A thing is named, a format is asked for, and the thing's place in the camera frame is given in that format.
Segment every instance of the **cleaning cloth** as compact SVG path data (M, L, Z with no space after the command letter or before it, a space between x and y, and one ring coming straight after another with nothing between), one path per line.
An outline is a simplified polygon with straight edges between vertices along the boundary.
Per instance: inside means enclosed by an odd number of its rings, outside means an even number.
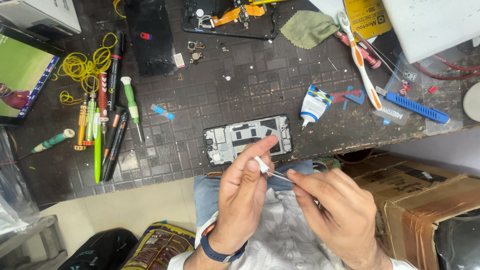
M300 10L280 31L293 45L302 49L311 49L335 33L338 28L332 16L321 12Z

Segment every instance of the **white box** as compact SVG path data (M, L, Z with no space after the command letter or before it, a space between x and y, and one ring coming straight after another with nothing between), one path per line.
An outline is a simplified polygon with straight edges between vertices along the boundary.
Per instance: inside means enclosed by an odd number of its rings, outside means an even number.
M41 40L82 32L72 0L0 0L0 16L6 25Z

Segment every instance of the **white glue tube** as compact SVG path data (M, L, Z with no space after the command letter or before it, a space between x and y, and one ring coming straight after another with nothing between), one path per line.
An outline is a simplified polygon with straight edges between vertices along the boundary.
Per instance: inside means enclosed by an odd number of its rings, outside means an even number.
M310 85L303 99L300 116L303 118L302 130L308 123L315 123L332 103L333 97Z

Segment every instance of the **wristwatch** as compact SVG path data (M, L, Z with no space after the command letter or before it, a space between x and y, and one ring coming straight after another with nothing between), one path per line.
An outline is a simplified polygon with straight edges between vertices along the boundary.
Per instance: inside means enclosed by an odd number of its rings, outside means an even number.
M242 256L242 254L245 252L245 247L247 246L248 241L245 242L239 250L230 255L217 253L210 247L208 236L215 225L216 221L205 229L205 231L202 233L202 238L200 238L200 244L202 244L202 249L204 250L205 255L214 261L220 261L222 263L230 263L240 258L240 256Z

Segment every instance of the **black bag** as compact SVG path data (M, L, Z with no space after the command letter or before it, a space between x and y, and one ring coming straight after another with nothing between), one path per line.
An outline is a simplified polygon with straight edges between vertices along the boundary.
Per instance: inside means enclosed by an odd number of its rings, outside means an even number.
M97 233L85 242L58 270L115 270L137 244L125 229Z

